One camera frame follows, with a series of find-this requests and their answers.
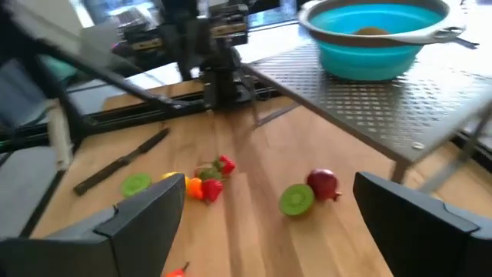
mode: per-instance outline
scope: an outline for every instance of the perforated metal surface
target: perforated metal surface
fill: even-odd
[[[245,70],[395,160],[423,158],[492,101],[492,78],[416,62],[392,82],[351,82],[317,57],[309,44]]]

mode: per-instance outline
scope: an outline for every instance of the green kiwi slice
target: green kiwi slice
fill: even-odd
[[[124,197],[135,195],[146,189],[152,183],[151,176],[145,173],[138,173],[126,178],[121,186]]]
[[[297,184],[288,187],[280,197],[279,207],[285,215],[301,215],[314,203],[314,192],[309,185]]]

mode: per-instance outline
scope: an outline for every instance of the blue bowl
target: blue bowl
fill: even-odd
[[[422,47],[432,43],[429,36],[419,37],[415,31],[428,34],[446,16],[415,5],[364,4],[318,11],[307,22],[326,72],[351,80],[382,81],[406,72]],[[366,27],[390,34],[353,35]]]

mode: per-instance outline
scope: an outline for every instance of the red apple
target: red apple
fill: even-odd
[[[315,169],[309,173],[306,183],[313,189],[314,196],[318,201],[333,199],[337,201],[341,195],[337,191],[338,180],[335,174],[327,169]]]

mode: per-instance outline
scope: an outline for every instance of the wooden tabletop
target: wooden tabletop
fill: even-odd
[[[200,84],[186,82],[153,92],[185,94],[199,88]],[[110,98],[105,108],[136,102],[122,95]],[[261,103],[261,111],[289,103],[289,99],[275,98]],[[164,126],[171,128],[170,135],[149,153],[82,197],[75,196],[72,188],[80,181]],[[409,174],[407,185],[418,187],[455,152],[454,146],[447,145],[422,161]],[[76,153],[33,236],[44,237],[121,201],[120,186],[130,174],[146,172],[155,182],[166,172],[191,175],[199,162],[211,161],[219,153],[232,157],[238,169],[215,203],[186,199],[164,272],[190,262],[187,277],[391,276],[352,194],[356,171],[387,178],[391,161],[302,107],[260,128],[254,127],[250,109],[245,107],[92,136]],[[301,219],[283,216],[278,210],[281,193],[303,182],[313,168],[334,171],[344,195],[338,202],[316,204]],[[488,173],[470,164],[437,194],[492,216],[488,179]]]

